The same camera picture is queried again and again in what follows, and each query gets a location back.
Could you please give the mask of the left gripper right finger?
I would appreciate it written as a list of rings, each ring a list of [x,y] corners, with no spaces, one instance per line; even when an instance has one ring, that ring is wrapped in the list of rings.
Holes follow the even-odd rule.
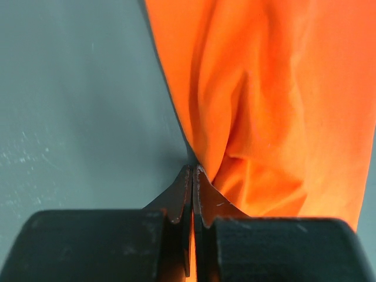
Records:
[[[358,236],[344,221],[250,217],[202,167],[193,172],[198,281],[374,281]]]

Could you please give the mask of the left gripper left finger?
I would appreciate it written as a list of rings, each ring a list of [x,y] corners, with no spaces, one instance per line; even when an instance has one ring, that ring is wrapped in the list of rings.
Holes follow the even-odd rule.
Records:
[[[22,226],[8,281],[185,281],[190,275],[191,166],[142,209],[45,210]]]

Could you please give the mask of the orange t-shirt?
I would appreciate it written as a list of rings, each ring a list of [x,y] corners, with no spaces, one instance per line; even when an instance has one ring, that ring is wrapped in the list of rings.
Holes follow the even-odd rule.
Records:
[[[375,129],[374,1],[147,1],[185,137],[251,216],[358,225]]]

